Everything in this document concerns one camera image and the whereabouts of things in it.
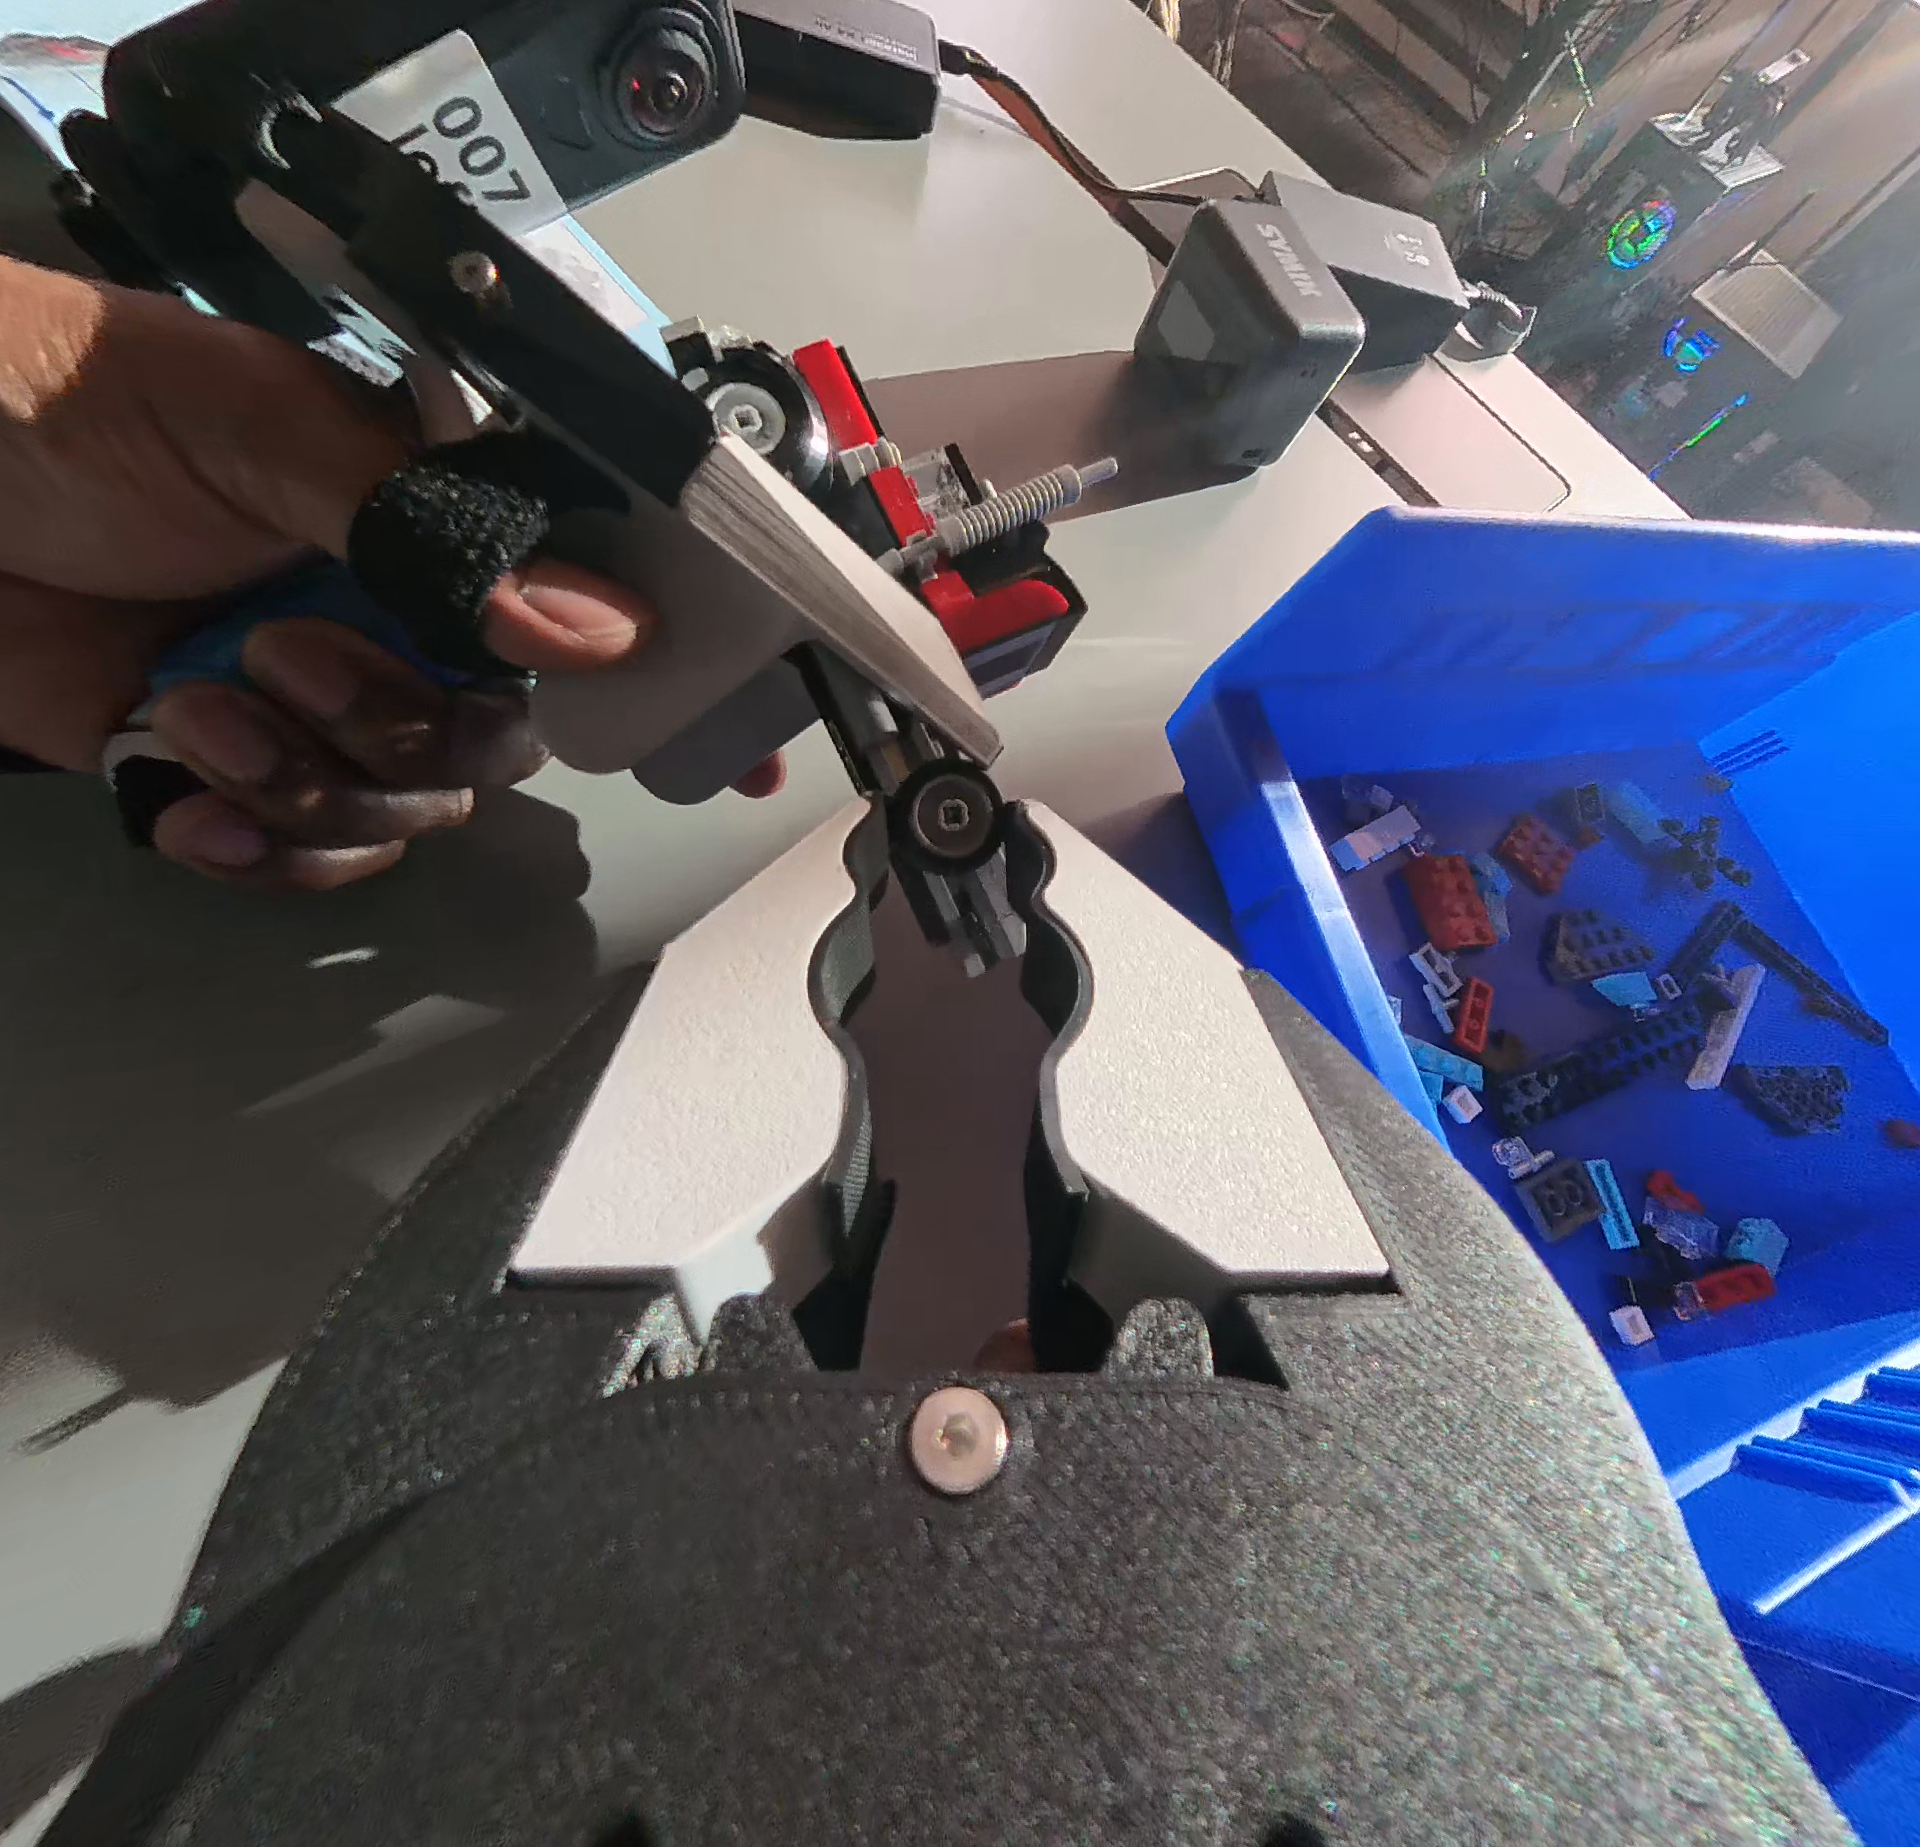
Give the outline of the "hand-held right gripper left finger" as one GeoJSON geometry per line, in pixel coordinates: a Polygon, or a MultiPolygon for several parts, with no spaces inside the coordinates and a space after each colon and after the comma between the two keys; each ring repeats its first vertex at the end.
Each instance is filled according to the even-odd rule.
{"type": "Polygon", "coordinates": [[[665,1288],[708,1338],[728,1301],[832,1273],[870,1125],[845,1014],[885,874],[882,810],[852,802],[663,947],[515,1284],[665,1288]]]}

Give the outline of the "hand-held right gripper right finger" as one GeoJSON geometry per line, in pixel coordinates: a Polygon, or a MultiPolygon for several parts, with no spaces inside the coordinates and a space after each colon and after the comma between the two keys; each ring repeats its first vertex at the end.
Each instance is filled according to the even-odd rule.
{"type": "Polygon", "coordinates": [[[1032,1343],[1110,1346],[1147,1303],[1222,1338],[1250,1299],[1386,1290],[1280,989],[1044,803],[1009,808],[1005,865],[1049,1030],[1023,1169],[1032,1343]]]}

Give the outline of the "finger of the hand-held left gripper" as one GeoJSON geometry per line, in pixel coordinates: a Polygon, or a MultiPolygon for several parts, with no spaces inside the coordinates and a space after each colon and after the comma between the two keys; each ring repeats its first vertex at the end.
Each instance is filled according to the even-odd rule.
{"type": "Polygon", "coordinates": [[[737,434],[719,434],[679,516],[771,593],[796,642],[833,652],[950,749],[992,767],[1004,737],[941,622],[737,434]]]}

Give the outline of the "toy brick truck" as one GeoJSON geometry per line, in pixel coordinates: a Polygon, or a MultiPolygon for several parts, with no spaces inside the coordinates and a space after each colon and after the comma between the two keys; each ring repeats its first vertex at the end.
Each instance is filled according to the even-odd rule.
{"type": "MultiPolygon", "coordinates": [[[[667,325],[663,340],[675,377],[715,427],[749,442],[932,610],[984,698],[1060,653],[1087,603],[1049,552],[1049,526],[1115,478],[1115,459],[1053,467],[996,490],[954,443],[902,450],[892,442],[841,344],[785,353],[696,318],[667,325]]],[[[882,821],[912,767],[960,753],[827,648],[796,648],[634,776],[665,802],[695,803],[745,778],[819,718],[856,790],[879,803],[882,821]]],[[[926,941],[948,947],[969,974],[1023,953],[1005,844],[969,874],[916,874],[899,869],[892,854],[890,865],[926,941]]]]}

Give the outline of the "black toy wheel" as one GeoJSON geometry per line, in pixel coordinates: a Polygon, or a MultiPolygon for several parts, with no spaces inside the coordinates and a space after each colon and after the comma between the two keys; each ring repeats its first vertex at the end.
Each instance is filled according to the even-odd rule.
{"type": "Polygon", "coordinates": [[[887,847],[899,869],[969,874],[1005,844],[1005,798],[986,768],[962,753],[912,767],[885,803],[887,847]]]}

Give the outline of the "blue plastic bin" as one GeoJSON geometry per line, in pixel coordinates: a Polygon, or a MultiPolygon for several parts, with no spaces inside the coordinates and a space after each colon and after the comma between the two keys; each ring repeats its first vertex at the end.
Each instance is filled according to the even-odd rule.
{"type": "Polygon", "coordinates": [[[1662,1469],[1696,1464],[1915,1346],[1915,535],[1380,510],[1204,670],[1169,724],[1241,957],[1289,988],[1491,1192],[1491,1092],[1449,1120],[1411,1043],[1445,1043],[1407,959],[1397,851],[1345,869],[1367,781],[1437,854],[1497,858],[1507,933],[1459,947],[1495,988],[1491,1056],[1548,1066],[1657,1014],[1555,983],[1562,909],[1646,938],[1662,972],[1717,907],[1875,1037],[1763,967],[1717,1088],[1692,1053],[1519,1136],[1608,1156],[1631,1206],[1669,1172],[1730,1230],[1788,1236],[1777,1292],[1655,1338],[1609,1328],[1599,1230],[1532,1233],[1662,1469]]]}
{"type": "Polygon", "coordinates": [[[1668,1475],[1748,1666],[1864,1843],[1917,1841],[1917,1348],[1668,1475]]]}

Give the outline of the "person's left hand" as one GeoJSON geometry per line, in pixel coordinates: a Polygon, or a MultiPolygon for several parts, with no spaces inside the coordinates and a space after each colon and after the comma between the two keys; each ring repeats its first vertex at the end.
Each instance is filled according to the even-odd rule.
{"type": "MultiPolygon", "coordinates": [[[[426,442],[406,397],[156,294],[5,258],[5,752],[104,771],[161,652],[297,554],[340,554],[426,442]]],[[[442,690],[327,619],[261,626],[243,686],[156,700],[197,789],[154,852],[323,892],[392,867],[547,764],[525,700],[442,690]]]]}

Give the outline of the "black power bank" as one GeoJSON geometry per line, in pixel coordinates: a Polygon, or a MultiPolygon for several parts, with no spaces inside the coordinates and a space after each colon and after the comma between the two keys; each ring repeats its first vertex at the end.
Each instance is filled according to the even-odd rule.
{"type": "Polygon", "coordinates": [[[896,0],[734,0],[745,111],[794,130],[920,138],[941,99],[932,17],[896,0]]]}

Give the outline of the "pile of loose toy bricks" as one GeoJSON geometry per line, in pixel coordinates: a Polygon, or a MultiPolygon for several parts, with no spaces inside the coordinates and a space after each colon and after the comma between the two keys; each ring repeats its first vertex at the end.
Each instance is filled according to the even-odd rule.
{"type": "Polygon", "coordinates": [[[1915,1318],[1915,1042],[1690,749],[1305,797],[1445,1139],[1606,1348],[1915,1318]]]}

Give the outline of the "black power adapter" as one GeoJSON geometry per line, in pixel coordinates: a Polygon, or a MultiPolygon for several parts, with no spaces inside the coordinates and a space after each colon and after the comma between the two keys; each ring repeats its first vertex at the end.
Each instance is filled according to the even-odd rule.
{"type": "Polygon", "coordinates": [[[1261,200],[1280,206],[1364,317],[1355,372],[1433,356],[1467,317],[1470,296],[1437,226],[1426,216],[1343,194],[1313,180],[1267,173],[1261,200]]]}

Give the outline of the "grey laptop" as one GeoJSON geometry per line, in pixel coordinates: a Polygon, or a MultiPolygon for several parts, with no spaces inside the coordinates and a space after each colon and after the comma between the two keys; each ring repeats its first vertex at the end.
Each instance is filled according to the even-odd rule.
{"type": "Polygon", "coordinates": [[[1567,478],[1435,356],[1347,372],[1319,418],[1411,508],[1548,514],[1570,494],[1567,478]]]}

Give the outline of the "computer tower with coloured lights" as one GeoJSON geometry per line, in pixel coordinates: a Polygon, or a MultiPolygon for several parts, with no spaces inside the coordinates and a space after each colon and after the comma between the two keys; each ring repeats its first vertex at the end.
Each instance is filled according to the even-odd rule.
{"type": "Polygon", "coordinates": [[[1690,116],[1657,116],[1608,163],[1591,189],[1599,296],[1613,302],[1657,270],[1683,235],[1754,177],[1690,116]]]}

